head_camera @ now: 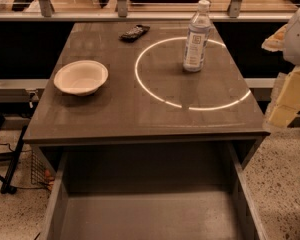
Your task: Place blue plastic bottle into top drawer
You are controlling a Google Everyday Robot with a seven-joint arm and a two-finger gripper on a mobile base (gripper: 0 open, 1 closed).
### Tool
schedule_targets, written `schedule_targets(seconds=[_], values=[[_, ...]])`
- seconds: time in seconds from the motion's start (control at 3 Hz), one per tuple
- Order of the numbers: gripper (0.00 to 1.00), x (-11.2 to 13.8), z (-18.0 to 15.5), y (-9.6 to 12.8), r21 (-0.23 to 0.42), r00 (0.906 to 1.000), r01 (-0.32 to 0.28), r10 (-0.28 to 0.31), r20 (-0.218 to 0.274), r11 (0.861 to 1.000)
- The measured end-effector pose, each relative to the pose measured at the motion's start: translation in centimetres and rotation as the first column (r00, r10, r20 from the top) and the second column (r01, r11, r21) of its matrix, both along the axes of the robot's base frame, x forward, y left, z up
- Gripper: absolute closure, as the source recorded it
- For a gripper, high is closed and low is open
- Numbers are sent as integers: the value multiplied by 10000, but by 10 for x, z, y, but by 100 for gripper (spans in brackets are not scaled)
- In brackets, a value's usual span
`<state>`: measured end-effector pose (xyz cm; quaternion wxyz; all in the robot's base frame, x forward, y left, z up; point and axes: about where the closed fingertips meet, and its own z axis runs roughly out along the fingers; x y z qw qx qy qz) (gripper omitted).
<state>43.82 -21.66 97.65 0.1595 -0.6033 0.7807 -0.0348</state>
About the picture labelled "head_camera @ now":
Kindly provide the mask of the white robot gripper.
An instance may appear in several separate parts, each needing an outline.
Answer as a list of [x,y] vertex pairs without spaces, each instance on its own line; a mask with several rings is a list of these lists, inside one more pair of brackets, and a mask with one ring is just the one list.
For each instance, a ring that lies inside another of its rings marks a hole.
[[[280,27],[266,38],[261,48],[270,52],[283,50],[286,61],[300,65],[300,8],[287,25]],[[288,74],[279,74],[271,93],[266,112],[266,122],[275,127],[286,128],[300,112],[300,66]]]

